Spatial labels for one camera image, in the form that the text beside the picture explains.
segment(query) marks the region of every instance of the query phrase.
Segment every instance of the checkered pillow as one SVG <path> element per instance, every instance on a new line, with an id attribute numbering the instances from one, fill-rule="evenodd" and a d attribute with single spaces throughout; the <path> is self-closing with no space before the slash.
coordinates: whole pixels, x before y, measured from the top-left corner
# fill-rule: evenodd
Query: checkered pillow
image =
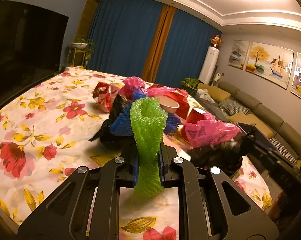
<path id="1" fill-rule="evenodd" d="M 239 112 L 243 112 L 244 114 L 249 114 L 250 109 L 242 106 L 232 99 L 226 99 L 219 103 L 219 107 L 222 108 L 226 113 L 230 116 L 237 114 Z"/>
<path id="2" fill-rule="evenodd" d="M 291 155 L 291 153 L 275 138 L 270 139 L 271 143 L 278 149 L 280 154 L 283 155 L 286 159 L 288 159 L 294 165 L 296 164 L 297 160 Z"/>

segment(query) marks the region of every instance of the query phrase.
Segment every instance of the green mesh sleeve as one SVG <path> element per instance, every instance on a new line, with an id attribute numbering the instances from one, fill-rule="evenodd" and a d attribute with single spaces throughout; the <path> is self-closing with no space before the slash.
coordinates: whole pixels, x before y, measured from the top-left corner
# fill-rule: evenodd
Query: green mesh sleeve
<path id="1" fill-rule="evenodd" d="M 139 152 L 139 172 L 135 191 L 143 196 L 154 196 L 161 186 L 157 153 L 163 140 L 168 113 L 161 109 L 156 98 L 140 98 L 130 110 L 132 130 Z"/>

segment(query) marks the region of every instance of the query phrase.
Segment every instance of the cylindrical floor air conditioner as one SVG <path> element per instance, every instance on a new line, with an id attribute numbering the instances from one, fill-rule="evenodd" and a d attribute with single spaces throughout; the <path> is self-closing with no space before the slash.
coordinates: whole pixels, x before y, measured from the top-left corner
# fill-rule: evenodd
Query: cylindrical floor air conditioner
<path id="1" fill-rule="evenodd" d="M 201 82 L 209 84 L 210 78 L 217 62 L 218 54 L 219 50 L 214 47 L 209 47 L 209 49 L 207 50 L 204 64 L 198 78 Z"/>

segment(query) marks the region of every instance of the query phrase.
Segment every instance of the brown curtain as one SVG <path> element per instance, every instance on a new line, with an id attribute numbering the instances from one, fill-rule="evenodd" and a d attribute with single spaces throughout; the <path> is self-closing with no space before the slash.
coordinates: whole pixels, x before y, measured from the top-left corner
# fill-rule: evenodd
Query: brown curtain
<path id="1" fill-rule="evenodd" d="M 157 29 L 150 47 L 141 78 L 147 82 L 155 82 L 158 67 L 161 62 L 169 29 L 172 24 L 176 8 L 163 5 Z"/>

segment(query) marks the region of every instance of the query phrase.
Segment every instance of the television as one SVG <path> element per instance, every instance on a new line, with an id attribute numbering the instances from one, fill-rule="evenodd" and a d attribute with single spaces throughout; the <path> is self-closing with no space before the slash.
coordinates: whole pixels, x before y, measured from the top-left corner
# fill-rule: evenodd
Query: television
<path id="1" fill-rule="evenodd" d="M 67 22 L 57 12 L 0 1 L 0 109 L 59 71 Z"/>

